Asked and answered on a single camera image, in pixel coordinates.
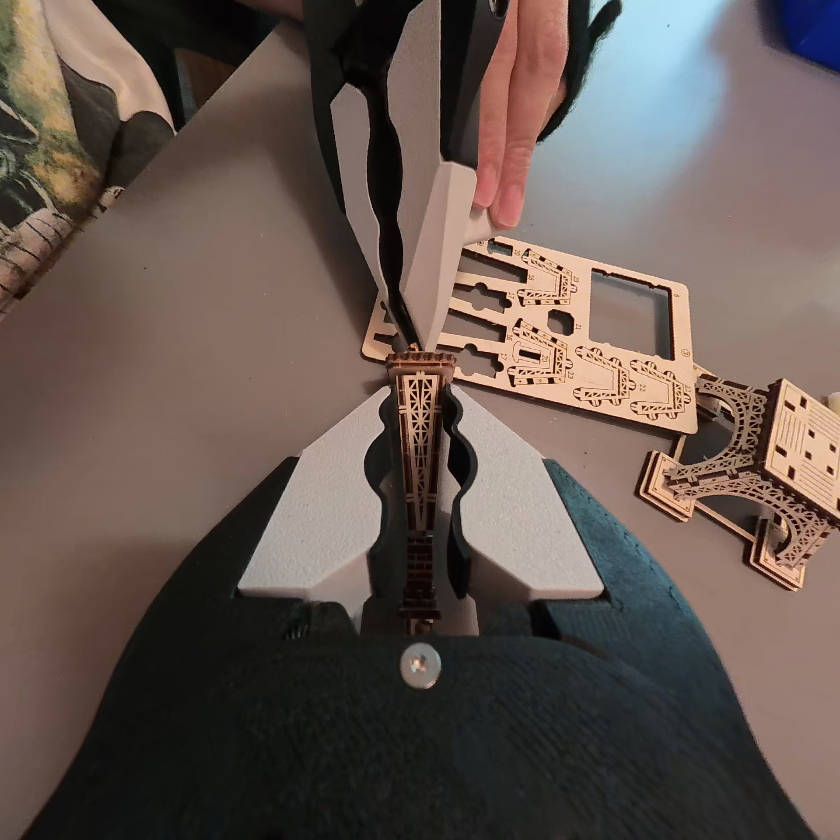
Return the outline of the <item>blue plastic bin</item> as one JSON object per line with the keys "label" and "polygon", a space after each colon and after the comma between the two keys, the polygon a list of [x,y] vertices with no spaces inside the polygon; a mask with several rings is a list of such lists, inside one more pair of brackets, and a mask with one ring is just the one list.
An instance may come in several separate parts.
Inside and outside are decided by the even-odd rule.
{"label": "blue plastic bin", "polygon": [[770,6],[789,52],[839,71],[839,1],[771,1]]}

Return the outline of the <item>wooden tower spire model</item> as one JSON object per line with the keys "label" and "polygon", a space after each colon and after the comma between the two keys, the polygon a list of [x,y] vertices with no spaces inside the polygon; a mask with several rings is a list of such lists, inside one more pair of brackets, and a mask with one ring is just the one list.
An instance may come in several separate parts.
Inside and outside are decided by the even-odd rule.
{"label": "wooden tower spire model", "polygon": [[386,357],[394,384],[406,502],[406,584],[399,613],[409,636],[431,632],[440,617],[434,587],[434,531],[444,390],[455,356],[416,343]]}

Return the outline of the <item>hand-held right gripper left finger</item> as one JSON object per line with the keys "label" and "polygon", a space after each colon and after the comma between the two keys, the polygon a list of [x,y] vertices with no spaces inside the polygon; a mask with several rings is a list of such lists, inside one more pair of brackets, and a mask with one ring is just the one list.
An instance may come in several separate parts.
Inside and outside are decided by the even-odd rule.
{"label": "hand-held right gripper left finger", "polygon": [[382,387],[306,447],[238,583],[243,595],[336,602],[354,616],[371,595],[367,555],[382,502],[364,458],[385,429]]}

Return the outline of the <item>person's left hand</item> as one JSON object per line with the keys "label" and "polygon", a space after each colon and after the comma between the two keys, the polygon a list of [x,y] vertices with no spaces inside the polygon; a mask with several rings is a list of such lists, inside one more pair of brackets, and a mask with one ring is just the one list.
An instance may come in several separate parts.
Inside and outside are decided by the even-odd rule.
{"label": "person's left hand", "polygon": [[482,81],[474,207],[519,222],[537,138],[565,96],[567,1],[511,1]]}

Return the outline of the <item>wooden cut-out parts sheet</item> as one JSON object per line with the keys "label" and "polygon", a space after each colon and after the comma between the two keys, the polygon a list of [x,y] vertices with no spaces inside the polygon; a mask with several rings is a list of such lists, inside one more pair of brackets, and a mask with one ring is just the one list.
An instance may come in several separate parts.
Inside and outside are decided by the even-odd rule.
{"label": "wooden cut-out parts sheet", "polygon": [[[466,246],[462,256],[481,269],[458,271],[439,349],[470,350],[490,370],[457,366],[456,379],[679,434],[697,431],[686,286],[505,237]],[[664,293],[663,350],[591,336],[597,277]]]}

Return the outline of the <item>wooden tower base model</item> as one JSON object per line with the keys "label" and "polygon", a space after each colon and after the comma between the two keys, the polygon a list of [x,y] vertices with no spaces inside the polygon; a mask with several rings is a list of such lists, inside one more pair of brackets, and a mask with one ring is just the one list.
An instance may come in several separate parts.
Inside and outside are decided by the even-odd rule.
{"label": "wooden tower base model", "polygon": [[[730,418],[729,444],[692,465],[651,451],[638,495],[670,517],[686,522],[697,511],[751,542],[749,564],[786,590],[804,584],[814,552],[839,527],[839,419],[824,402],[779,379],[765,390],[703,373],[696,382],[699,409],[710,418]],[[758,503],[753,532],[700,502],[740,497]]]}

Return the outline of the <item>person's printed shirt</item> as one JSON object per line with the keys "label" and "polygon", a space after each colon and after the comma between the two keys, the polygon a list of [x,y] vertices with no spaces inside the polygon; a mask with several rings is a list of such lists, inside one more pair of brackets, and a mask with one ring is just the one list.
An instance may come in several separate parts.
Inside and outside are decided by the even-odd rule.
{"label": "person's printed shirt", "polygon": [[2,1],[2,319],[174,136],[152,69],[93,2]]}

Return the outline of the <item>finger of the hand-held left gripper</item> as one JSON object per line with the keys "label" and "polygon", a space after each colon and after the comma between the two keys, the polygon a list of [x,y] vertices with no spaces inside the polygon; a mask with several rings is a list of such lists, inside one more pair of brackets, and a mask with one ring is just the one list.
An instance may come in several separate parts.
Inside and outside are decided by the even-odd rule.
{"label": "finger of the hand-held left gripper", "polygon": [[410,345],[417,332],[400,290],[404,250],[396,217],[403,163],[385,93],[383,86],[345,84],[332,100],[331,115],[344,212],[392,320]]}
{"label": "finger of the hand-held left gripper", "polygon": [[387,106],[402,156],[399,290],[423,350],[446,317],[476,187],[480,63],[470,49],[476,2],[421,2],[387,71]]}

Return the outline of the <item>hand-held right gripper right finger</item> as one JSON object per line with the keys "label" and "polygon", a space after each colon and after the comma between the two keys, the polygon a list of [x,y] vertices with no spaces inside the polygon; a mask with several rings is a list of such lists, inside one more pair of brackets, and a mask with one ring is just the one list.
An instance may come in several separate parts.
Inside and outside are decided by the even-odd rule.
{"label": "hand-held right gripper right finger", "polygon": [[457,386],[445,394],[448,578],[476,602],[591,599],[603,582],[541,454]]}

